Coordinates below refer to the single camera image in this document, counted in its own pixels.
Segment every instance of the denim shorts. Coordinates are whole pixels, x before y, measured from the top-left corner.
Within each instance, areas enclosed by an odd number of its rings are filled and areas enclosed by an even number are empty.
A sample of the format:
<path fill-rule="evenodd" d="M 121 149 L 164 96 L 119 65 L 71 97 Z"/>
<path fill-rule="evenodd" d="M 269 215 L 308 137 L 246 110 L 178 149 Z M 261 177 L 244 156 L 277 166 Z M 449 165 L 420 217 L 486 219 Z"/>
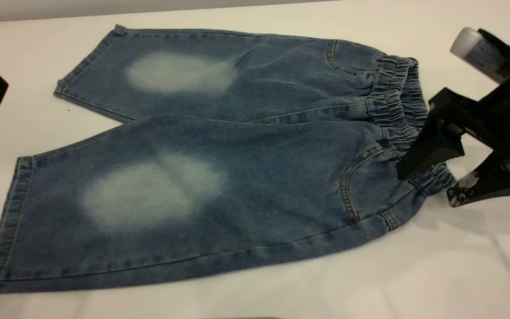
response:
<path fill-rule="evenodd" d="M 417 61 L 344 40 L 116 26 L 54 94 L 123 125 L 18 158 L 0 293 L 342 252 L 453 183 L 397 178 L 427 115 Z"/>

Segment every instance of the white table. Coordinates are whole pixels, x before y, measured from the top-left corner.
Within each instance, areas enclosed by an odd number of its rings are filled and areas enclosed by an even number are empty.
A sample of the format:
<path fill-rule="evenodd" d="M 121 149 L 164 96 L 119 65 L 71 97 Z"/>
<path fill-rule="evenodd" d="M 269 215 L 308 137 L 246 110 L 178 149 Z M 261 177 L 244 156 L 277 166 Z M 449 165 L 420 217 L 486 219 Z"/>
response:
<path fill-rule="evenodd" d="M 119 125 L 52 95 L 116 23 L 347 39 L 416 57 L 426 98 L 447 86 L 479 99 L 494 84 L 448 50 L 465 26 L 510 44 L 510 0 L 347 0 L 0 23 L 0 75 L 10 83 L 0 107 L 0 211 L 17 156 Z M 490 153 L 466 137 L 464 146 L 467 156 L 449 162 L 456 176 Z M 0 318 L 264 316 L 510 318 L 510 198 L 452 209 L 441 194 L 400 230 L 311 261 L 142 287 L 0 295 Z"/>

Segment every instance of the pant leg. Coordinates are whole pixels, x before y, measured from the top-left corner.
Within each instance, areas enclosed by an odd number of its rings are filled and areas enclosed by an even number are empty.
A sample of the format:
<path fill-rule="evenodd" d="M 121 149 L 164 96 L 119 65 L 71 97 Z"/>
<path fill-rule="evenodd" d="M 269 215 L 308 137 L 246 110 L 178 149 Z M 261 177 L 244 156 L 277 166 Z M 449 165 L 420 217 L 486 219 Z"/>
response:
<path fill-rule="evenodd" d="M 0 226 L 0 292 L 189 279 L 362 245 L 393 221 L 357 213 L 354 196 L 403 220 L 425 199 L 392 176 L 382 135 L 359 121 L 166 115 L 20 158 Z M 379 171 L 391 192 L 348 189 L 383 183 Z M 419 183 L 434 191 L 448 178 L 439 168 Z"/>
<path fill-rule="evenodd" d="M 117 26 L 54 94 L 121 122 L 161 114 L 250 122 L 344 105 L 364 109 L 382 53 L 344 42 L 338 54 L 352 62 L 340 67 L 335 43 Z"/>

